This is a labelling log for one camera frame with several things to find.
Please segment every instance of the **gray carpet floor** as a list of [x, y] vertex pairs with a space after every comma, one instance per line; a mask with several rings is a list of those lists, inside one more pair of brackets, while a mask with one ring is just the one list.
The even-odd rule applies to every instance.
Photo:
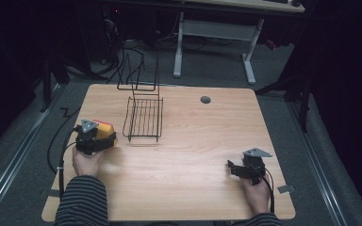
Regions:
[[[140, 53], [135, 50], [143, 53], [145, 61], [145, 71], [143, 72], [147, 74], [147, 78], [152, 77], [155, 72], [156, 55], [158, 54], [160, 83], [162, 84], [260, 89], [278, 79], [293, 50], [293, 45], [283, 46], [273, 51], [264, 45], [257, 45], [252, 58], [257, 83], [255, 86], [251, 86], [247, 83], [240, 59], [244, 46], [247, 46], [246, 43], [232, 42], [224, 46], [218, 44], [219, 41], [223, 40], [215, 40], [205, 46], [196, 40], [187, 42], [181, 78], [173, 77], [175, 49], [173, 40], [163, 42], [156, 49], [131, 41], [126, 46], [133, 50], [125, 51], [130, 56], [133, 68], [137, 67], [140, 62]], [[94, 70], [102, 67], [92, 63]], [[116, 83], [117, 79], [116, 75], [112, 83]], [[8, 190], [2, 191], [4, 195], [0, 200], [0, 225], [52, 225], [41, 219], [47, 193], [55, 178], [55, 174], [48, 165], [48, 147], [60, 125], [68, 119], [67, 116], [82, 105], [88, 86], [93, 83], [98, 83], [98, 81], [85, 76], [72, 76], [70, 84], [55, 91], [55, 101], [44, 114], [40, 112], [43, 102], [41, 86], [38, 86], [35, 90], [38, 96], [36, 100], [24, 110], [2, 136], [0, 140], [0, 178], [4, 175], [19, 147], [22, 147], [22, 141], [27, 136], [27, 132], [32, 129], [37, 119], [44, 117], [41, 128], [30, 143], [29, 151], [25, 153], [25, 161], [20, 163], [21, 167], [14, 172], [15, 177], [9, 182]], [[285, 103], [282, 93], [282, 91], [272, 91], [258, 96], [257, 99], [286, 182], [295, 187], [291, 198], [295, 206], [296, 217], [283, 220], [283, 224], [291, 226], [336, 225], [311, 167], [302, 131], [297, 126], [296, 118], [290, 110], [299, 103]], [[59, 130], [52, 143], [49, 161], [55, 166], [64, 137], [74, 127], [75, 119], [76, 114]], [[309, 137], [310, 145], [316, 151], [321, 166], [326, 172], [327, 180], [346, 220], [344, 223], [362, 225], [362, 202], [328, 138], [313, 98], [310, 99], [307, 128], [308, 133], [305, 136]], [[140, 226], [148, 223], [118, 222], [117, 225]], [[213, 225], [213, 222], [208, 221], [175, 223], [180, 226]]]

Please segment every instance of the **right hand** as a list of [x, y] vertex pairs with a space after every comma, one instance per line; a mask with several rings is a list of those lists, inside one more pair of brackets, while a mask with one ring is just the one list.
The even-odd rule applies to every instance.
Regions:
[[[269, 175], [265, 175], [267, 181], [269, 181]], [[245, 188], [245, 195], [248, 204], [251, 206], [254, 215], [270, 213], [269, 211], [269, 199], [270, 190], [263, 179], [260, 179], [257, 185], [252, 185], [252, 180], [240, 178]]]

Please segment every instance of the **round hole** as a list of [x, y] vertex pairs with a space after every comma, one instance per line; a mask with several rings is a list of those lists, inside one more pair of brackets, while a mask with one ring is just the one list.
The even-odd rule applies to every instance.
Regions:
[[209, 104], [211, 102], [211, 99], [208, 96], [203, 96], [203, 97], [201, 97], [201, 102], [203, 104]]

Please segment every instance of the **person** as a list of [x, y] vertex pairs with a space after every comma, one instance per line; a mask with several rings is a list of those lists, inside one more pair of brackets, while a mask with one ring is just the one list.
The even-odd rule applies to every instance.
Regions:
[[96, 177], [104, 154], [86, 155], [73, 148], [77, 176], [67, 184], [54, 225], [108, 225], [106, 187]]
[[235, 226], [272, 226], [282, 225], [281, 221], [274, 213], [269, 211], [270, 190], [264, 180], [260, 180], [257, 185], [252, 185], [252, 180], [240, 178], [242, 181], [246, 201], [252, 208], [254, 217], [248, 220], [236, 222]]
[[[85, 155], [73, 148], [73, 167], [77, 176], [67, 184], [54, 225], [108, 225], [106, 187], [97, 178], [104, 154], [105, 151]], [[244, 186], [246, 200], [255, 216], [233, 225], [281, 225], [278, 217], [269, 211], [270, 191], [266, 183], [260, 180], [253, 186], [249, 179], [240, 180]]]

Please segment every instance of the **white metal frame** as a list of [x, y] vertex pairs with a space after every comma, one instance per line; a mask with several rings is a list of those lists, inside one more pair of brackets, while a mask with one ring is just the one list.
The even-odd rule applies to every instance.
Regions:
[[175, 53], [174, 77], [181, 76], [182, 66], [182, 39], [184, 35], [203, 36], [229, 40], [249, 40], [250, 46], [246, 54], [242, 54], [242, 61], [245, 66], [246, 76], [251, 85], [255, 84], [255, 75], [252, 70], [251, 57], [260, 35], [264, 20], [260, 19], [256, 26], [239, 25], [239, 24], [223, 24], [195, 20], [185, 20], [184, 12], [180, 13], [180, 21], [178, 28], [178, 43]]

